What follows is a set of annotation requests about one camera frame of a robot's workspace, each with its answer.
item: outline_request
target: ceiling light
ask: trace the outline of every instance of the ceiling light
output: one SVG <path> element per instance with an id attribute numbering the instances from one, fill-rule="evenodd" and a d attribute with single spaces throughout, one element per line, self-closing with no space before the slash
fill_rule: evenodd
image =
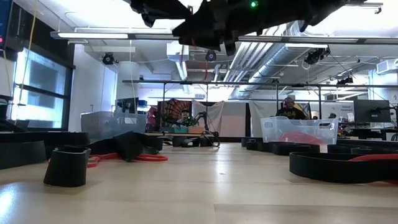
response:
<path id="1" fill-rule="evenodd" d="M 127 34 L 97 34 L 97 33 L 58 33 L 66 39 L 128 39 Z"/>

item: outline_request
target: security camera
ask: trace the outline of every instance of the security camera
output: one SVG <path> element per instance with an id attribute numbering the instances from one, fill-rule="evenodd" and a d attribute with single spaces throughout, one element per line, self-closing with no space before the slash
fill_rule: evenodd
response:
<path id="1" fill-rule="evenodd" d="M 113 65 L 113 63 L 115 62 L 115 59 L 113 57 L 113 53 L 112 52 L 106 52 L 105 56 L 102 58 L 102 62 L 104 63 L 104 65 Z"/>
<path id="2" fill-rule="evenodd" d="M 217 54 L 214 50 L 209 50 L 209 51 L 207 51 L 205 58 L 206 58 L 206 61 L 208 61 L 208 62 L 214 62 L 217 59 Z"/>

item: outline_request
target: plastic storage container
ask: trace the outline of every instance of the plastic storage container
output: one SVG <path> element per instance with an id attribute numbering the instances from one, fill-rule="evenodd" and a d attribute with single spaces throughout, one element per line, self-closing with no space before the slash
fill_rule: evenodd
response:
<path id="1" fill-rule="evenodd" d="M 147 115 L 99 111 L 81 114 L 81 131 L 91 142 L 112 138 L 128 131 L 145 133 Z"/>
<path id="2" fill-rule="evenodd" d="M 304 144 L 336 144 L 338 120 L 289 120 L 286 117 L 261 119 L 264 142 L 295 142 Z"/>

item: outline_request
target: fluorescent light fixture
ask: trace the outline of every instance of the fluorescent light fixture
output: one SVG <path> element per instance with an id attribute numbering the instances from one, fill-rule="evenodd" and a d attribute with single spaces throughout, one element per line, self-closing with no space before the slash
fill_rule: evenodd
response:
<path id="1" fill-rule="evenodd" d="M 286 47 L 305 47 L 305 48 L 327 48 L 328 45 L 327 44 L 291 44 L 291 43 L 287 43 Z"/>
<path id="2" fill-rule="evenodd" d="M 280 42 L 282 40 L 281 37 L 274 37 L 274 36 L 258 36 L 258 37 L 253 37 L 253 36 L 240 36 L 238 37 L 239 41 L 259 41 L 259 42 Z"/>
<path id="3" fill-rule="evenodd" d="M 330 44 L 339 44 L 339 43 L 357 43 L 358 39 L 352 38 L 327 38 L 327 37 L 291 37 L 289 39 L 291 42 L 300 42 L 300 43 L 330 43 Z"/>
<path id="4" fill-rule="evenodd" d="M 368 39 L 365 40 L 365 44 L 398 44 L 398 39 Z"/>
<path id="5" fill-rule="evenodd" d="M 137 40 L 178 40 L 172 34 L 135 34 Z"/>
<path id="6" fill-rule="evenodd" d="M 58 33 L 65 39 L 128 39 L 127 34 L 98 34 L 98 33 Z"/>

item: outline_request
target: man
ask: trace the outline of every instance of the man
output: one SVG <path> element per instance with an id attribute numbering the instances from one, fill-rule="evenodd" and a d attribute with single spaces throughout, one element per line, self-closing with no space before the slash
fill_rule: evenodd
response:
<path id="1" fill-rule="evenodd" d="M 285 116 L 288 119 L 307 119 L 303 111 L 294 107 L 293 99 L 287 97 L 284 103 L 285 106 L 276 113 L 276 116 Z"/>
<path id="2" fill-rule="evenodd" d="M 189 110 L 184 109 L 181 111 L 181 117 L 180 117 L 180 119 L 177 120 L 177 122 L 178 123 L 187 122 L 189 117 L 190 117 Z"/>

